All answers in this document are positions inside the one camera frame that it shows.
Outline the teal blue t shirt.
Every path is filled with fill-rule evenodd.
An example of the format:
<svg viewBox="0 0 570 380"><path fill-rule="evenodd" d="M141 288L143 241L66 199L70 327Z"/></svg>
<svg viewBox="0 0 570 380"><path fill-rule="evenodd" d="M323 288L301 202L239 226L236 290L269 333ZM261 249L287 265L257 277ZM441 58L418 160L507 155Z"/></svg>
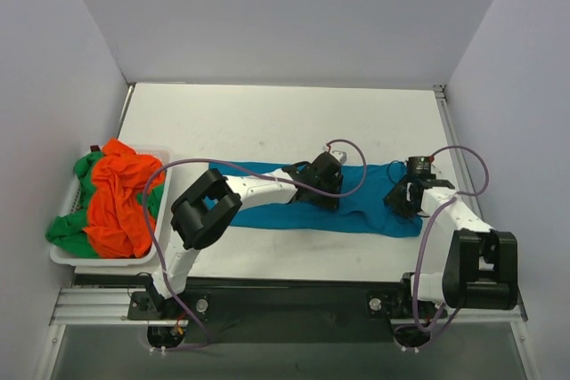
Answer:
<svg viewBox="0 0 570 380"><path fill-rule="evenodd" d="M369 165L364 185L353 195L339 200L336 211L305 202L271 204L242 210L232 226L268 230L324 230L342 233L368 233L390 238L415 238L423 221L417 215L402 218L384 204L383 198L403 178L400 161Z"/></svg>

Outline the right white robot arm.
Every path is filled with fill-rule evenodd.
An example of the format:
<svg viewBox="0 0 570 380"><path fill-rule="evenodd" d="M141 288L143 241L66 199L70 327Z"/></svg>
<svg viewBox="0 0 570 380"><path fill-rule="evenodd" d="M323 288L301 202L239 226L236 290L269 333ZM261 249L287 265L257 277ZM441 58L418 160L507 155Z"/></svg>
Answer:
<svg viewBox="0 0 570 380"><path fill-rule="evenodd" d="M384 197L384 204L404 218L423 214L427 225L411 284L395 293L395 308L414 316L427 302L453 309L509 311L518 301L518 251L515 236L478 217L453 184L432 172L432 157L410 157L405 173ZM423 273L428 236L437 226L451 237L441 272Z"/></svg>

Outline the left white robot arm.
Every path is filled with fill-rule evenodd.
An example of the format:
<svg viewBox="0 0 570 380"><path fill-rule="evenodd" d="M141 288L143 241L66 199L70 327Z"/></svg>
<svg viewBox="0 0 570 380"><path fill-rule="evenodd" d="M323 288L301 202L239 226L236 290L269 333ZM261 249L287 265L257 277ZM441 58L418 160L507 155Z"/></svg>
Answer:
<svg viewBox="0 0 570 380"><path fill-rule="evenodd" d="M212 246L240 211L259 206L309 204L329 212L338 210L346 153L321 153L312 162L275 169L263 180L258 174L223 175L207 170L171 206L171 225L178 234L163 253L165 265L152 273L148 307L160 319L174 317L180 308L188 273L201 249Z"/></svg>

